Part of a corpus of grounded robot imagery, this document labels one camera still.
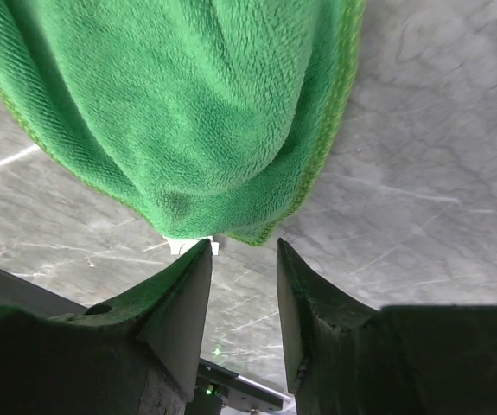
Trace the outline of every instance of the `green towel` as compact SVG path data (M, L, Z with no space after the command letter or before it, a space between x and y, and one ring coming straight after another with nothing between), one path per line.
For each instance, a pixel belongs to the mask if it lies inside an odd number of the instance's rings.
M364 0L0 0L0 95L163 236L261 245L309 194Z

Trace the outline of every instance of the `towel fold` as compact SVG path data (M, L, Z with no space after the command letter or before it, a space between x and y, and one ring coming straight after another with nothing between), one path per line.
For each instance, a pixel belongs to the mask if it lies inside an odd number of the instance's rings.
M357 66L363 0L0 0L0 95L162 235L261 245L301 207Z

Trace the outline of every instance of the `gray marble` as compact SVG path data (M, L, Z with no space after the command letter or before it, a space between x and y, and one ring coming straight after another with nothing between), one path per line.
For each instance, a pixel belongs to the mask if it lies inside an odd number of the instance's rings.
M214 261L203 356L280 390L277 237L373 307L497 303L497 0L369 0L364 19L308 202L267 246L222 239ZM31 146L0 104L1 268L88 305L173 260L143 220Z

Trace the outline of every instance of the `screw hole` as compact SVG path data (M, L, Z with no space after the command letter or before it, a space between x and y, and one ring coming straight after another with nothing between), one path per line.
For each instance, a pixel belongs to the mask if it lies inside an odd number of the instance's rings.
M89 310L85 312L86 316L96 316L112 311L111 305L108 304L94 304Z

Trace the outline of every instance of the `white object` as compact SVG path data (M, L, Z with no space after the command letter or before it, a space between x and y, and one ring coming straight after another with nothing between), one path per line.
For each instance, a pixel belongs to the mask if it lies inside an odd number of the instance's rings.
M220 243L215 242L213 236L196 239L172 239L166 238L165 236L163 238L168 241L171 255L182 255L203 239L210 239L210 242L212 243L212 254L214 256L217 256L220 253Z

